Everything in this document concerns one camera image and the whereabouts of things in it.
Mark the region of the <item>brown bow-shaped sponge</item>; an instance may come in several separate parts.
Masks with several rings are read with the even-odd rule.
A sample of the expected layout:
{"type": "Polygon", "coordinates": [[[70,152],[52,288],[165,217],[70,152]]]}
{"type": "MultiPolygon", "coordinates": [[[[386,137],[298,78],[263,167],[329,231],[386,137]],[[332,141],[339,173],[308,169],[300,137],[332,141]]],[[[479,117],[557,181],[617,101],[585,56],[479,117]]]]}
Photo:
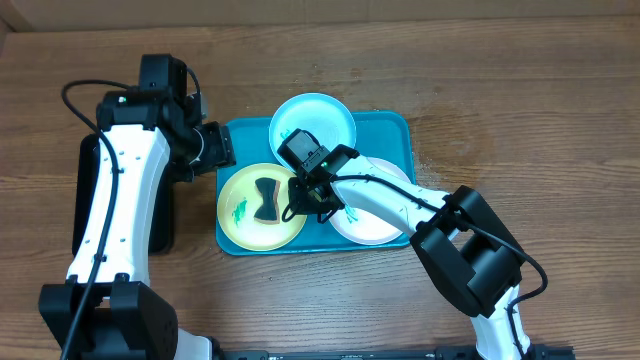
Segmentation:
{"type": "Polygon", "coordinates": [[[254,219],[263,224],[280,222],[278,195],[280,182],[276,179],[261,177],[255,180],[255,186],[262,203],[254,213],[254,219]]]}

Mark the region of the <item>yellow-green plate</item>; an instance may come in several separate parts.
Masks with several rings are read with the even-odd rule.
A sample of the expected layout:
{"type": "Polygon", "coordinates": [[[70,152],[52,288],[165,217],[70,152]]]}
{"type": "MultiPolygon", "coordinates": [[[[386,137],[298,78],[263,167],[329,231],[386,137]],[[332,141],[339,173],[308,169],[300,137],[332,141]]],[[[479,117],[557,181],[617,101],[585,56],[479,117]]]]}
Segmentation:
{"type": "Polygon", "coordinates": [[[250,165],[232,175],[222,187],[217,201],[218,223],[227,238],[245,250],[257,252],[275,250],[290,243],[306,222],[304,215],[295,215],[288,221],[282,217],[289,205],[288,181],[293,177],[290,170],[270,163],[250,165]],[[262,203],[255,180],[261,177],[280,182],[278,224],[263,224],[254,219],[254,213],[262,203]]]}

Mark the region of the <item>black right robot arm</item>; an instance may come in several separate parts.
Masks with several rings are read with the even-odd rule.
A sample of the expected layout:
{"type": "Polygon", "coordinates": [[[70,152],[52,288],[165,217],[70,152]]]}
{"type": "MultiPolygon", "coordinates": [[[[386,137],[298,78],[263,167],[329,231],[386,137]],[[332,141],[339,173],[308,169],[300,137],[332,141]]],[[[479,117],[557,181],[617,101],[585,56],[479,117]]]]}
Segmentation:
{"type": "Polygon", "coordinates": [[[319,222],[344,207],[364,210],[389,223],[410,244],[438,292],[470,317],[476,354],[482,359],[547,359],[531,343],[518,305],[544,285],[520,294],[521,267],[542,268],[524,252],[496,213],[475,190],[428,190],[380,170],[344,145],[282,145],[279,155],[295,176],[288,211],[316,214],[319,222]]]}

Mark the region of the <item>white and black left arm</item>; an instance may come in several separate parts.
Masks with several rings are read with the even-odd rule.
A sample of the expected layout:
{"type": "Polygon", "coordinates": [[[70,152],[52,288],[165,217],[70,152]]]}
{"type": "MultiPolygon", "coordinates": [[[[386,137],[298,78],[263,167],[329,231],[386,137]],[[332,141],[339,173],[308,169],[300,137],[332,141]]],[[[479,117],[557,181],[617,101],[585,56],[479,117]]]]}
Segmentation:
{"type": "Polygon", "coordinates": [[[223,358],[214,339],[179,327],[149,275],[150,247],[171,235],[172,183],[234,162],[228,130],[203,117],[198,93],[115,91],[99,104],[80,245],[65,282],[39,299],[62,358],[223,358]]]}

